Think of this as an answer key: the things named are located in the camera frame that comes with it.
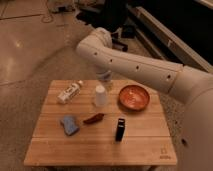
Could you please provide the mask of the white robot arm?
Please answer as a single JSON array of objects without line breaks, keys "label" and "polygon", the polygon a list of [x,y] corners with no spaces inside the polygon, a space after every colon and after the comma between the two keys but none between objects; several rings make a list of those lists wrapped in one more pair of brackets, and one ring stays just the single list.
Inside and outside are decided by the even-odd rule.
[{"label": "white robot arm", "polygon": [[109,31],[96,28],[77,53],[97,67],[100,78],[117,72],[185,105],[178,171],[213,171],[213,74],[174,62],[112,48]]}]

